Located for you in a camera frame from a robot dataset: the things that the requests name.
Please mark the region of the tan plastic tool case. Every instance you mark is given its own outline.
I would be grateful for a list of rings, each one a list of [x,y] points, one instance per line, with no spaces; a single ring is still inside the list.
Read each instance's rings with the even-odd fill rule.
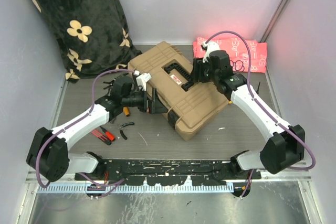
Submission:
[[[208,83],[192,83],[192,63],[175,46],[163,41],[128,63],[130,70],[149,73],[148,95],[156,89],[166,107],[163,116],[188,141],[228,105],[228,99]]]

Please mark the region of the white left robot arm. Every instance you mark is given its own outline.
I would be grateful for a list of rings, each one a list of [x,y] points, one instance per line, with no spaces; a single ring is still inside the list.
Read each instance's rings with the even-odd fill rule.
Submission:
[[[167,112],[157,90],[150,89],[141,77],[119,76],[107,88],[106,95],[74,119],[51,130],[42,127],[36,131],[26,163],[38,177],[55,182],[65,174],[84,173],[93,180],[101,179],[106,169],[103,158],[92,152],[70,153],[70,149],[92,130],[115,119],[125,107],[136,107],[150,114]]]

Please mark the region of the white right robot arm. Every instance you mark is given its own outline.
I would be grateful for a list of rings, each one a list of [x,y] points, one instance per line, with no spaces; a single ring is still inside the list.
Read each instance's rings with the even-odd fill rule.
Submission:
[[[250,118],[266,141],[261,151],[245,151],[232,157],[233,177],[241,179],[254,168],[277,174],[304,158],[304,129],[283,120],[260,98],[244,75],[234,73],[225,51],[215,50],[205,60],[194,58],[191,78],[195,83],[212,82],[219,93]]]

